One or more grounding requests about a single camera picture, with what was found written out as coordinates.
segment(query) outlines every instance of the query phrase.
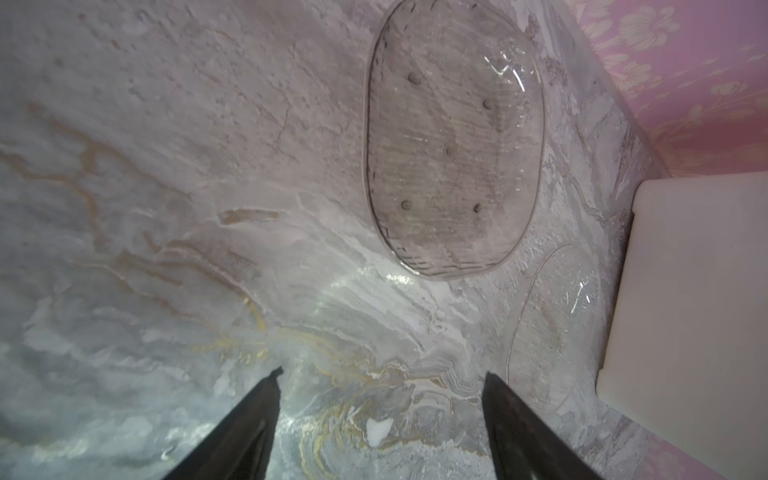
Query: pink floral fabric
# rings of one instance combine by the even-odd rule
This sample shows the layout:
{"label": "pink floral fabric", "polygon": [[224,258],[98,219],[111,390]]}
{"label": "pink floral fabric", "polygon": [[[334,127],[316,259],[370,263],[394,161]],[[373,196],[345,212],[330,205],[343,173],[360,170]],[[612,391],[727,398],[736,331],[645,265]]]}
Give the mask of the pink floral fabric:
{"label": "pink floral fabric", "polygon": [[565,0],[673,176],[768,170],[766,0]]}
{"label": "pink floral fabric", "polygon": [[727,480],[655,435],[641,468],[637,480]]}

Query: pink wallpaper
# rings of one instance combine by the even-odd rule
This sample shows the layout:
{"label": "pink wallpaper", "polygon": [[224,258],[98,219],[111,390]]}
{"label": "pink wallpaper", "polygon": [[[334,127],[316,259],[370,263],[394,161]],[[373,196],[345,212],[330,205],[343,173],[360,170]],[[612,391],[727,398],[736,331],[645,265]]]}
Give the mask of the pink wallpaper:
{"label": "pink wallpaper", "polygon": [[726,480],[726,478],[653,435],[637,480]]}
{"label": "pink wallpaper", "polygon": [[768,170],[768,0],[565,0],[673,176]]}

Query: marble surface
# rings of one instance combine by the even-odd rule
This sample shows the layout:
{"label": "marble surface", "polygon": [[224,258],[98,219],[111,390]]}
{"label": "marble surface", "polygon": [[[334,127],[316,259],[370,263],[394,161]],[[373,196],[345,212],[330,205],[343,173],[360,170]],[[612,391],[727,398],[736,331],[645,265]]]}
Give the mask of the marble surface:
{"label": "marble surface", "polygon": [[282,366],[270,478],[492,478],[482,376],[504,374],[537,268],[572,243],[601,279],[596,333],[545,420],[631,478],[647,436],[594,378],[631,200],[662,170],[551,6],[495,6],[545,86],[539,195],[509,260],[435,282],[393,261],[362,187],[388,2],[3,2],[5,474],[160,478]]}

